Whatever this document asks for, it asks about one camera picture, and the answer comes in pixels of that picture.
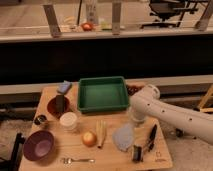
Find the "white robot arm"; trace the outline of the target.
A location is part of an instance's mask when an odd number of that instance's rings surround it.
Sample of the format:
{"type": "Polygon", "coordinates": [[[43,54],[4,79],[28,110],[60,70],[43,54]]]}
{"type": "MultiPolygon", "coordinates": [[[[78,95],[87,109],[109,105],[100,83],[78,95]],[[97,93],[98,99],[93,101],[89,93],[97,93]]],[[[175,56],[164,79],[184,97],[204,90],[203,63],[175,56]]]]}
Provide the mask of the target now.
{"type": "Polygon", "coordinates": [[[135,122],[155,117],[213,145],[213,116],[162,102],[159,89],[152,84],[128,85],[127,92],[130,116],[135,122]]]}

